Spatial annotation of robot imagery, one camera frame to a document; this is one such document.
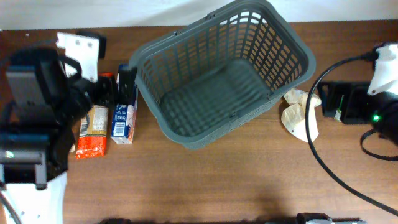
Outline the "orange pasta packet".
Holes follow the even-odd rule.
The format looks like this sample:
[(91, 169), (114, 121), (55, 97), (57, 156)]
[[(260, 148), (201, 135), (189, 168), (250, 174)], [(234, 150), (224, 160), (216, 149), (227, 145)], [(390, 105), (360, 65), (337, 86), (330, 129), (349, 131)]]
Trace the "orange pasta packet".
[(89, 159), (105, 155), (108, 117), (108, 107), (93, 105), (86, 116), (81, 119), (76, 159)]

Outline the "blue carton box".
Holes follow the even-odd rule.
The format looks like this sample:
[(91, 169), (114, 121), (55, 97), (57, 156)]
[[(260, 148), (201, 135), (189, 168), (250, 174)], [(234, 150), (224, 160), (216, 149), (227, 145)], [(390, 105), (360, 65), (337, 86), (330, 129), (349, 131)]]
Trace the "blue carton box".
[[(116, 84), (118, 88), (118, 74), (116, 76)], [(117, 104), (113, 110), (111, 139), (116, 144), (132, 144), (134, 140), (134, 129), (137, 116), (137, 97), (138, 89), (136, 88), (136, 97), (132, 105), (119, 104), (119, 91)]]

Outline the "grey plastic basket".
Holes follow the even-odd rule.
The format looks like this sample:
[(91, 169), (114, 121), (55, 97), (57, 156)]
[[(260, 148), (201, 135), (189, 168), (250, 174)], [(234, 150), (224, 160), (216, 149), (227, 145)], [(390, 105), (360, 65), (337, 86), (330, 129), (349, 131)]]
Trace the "grey plastic basket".
[(129, 67), (171, 141), (200, 149), (270, 110), (316, 59), (267, 1), (233, 1), (140, 46)]

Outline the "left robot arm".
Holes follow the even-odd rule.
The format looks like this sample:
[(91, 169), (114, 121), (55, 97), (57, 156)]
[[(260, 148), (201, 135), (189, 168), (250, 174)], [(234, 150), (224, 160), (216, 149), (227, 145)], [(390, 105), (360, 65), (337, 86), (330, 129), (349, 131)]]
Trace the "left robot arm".
[(1, 115), (1, 202), (9, 223), (62, 223), (72, 126), (94, 105), (127, 102), (136, 67), (119, 81), (83, 77), (81, 64), (50, 47), (13, 53), (6, 78), (14, 99)]

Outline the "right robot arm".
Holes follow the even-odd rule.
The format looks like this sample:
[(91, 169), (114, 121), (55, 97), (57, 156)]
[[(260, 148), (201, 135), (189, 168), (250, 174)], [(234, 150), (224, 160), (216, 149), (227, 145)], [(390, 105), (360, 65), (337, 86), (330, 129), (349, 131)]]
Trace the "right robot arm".
[(322, 81), (317, 86), (325, 117), (340, 112), (343, 124), (370, 124), (377, 133), (397, 144), (397, 94), (368, 94), (369, 82)]

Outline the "green lid jar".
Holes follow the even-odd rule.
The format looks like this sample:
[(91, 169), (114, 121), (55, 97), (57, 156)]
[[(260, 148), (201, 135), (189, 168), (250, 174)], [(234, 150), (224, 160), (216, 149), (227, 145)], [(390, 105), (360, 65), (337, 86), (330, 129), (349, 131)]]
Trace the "green lid jar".
[(344, 95), (341, 95), (340, 103), (336, 109), (336, 113), (334, 116), (334, 119), (338, 122), (341, 122), (341, 113), (342, 113), (341, 107), (343, 106), (343, 99), (344, 99)]

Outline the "crumpled beige paper bag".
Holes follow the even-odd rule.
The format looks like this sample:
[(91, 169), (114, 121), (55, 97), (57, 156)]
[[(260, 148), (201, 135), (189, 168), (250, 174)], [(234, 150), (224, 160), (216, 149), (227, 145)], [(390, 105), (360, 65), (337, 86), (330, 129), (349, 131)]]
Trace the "crumpled beige paper bag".
[[(306, 128), (305, 128), (305, 112), (308, 93), (296, 88), (290, 89), (285, 95), (284, 99), (289, 106), (283, 110), (281, 121), (287, 131), (293, 134), (296, 138), (308, 142)], [(318, 127), (315, 116), (315, 107), (321, 105), (321, 99), (317, 95), (312, 95), (310, 100), (310, 109), (308, 113), (310, 137), (314, 141), (318, 135)]]

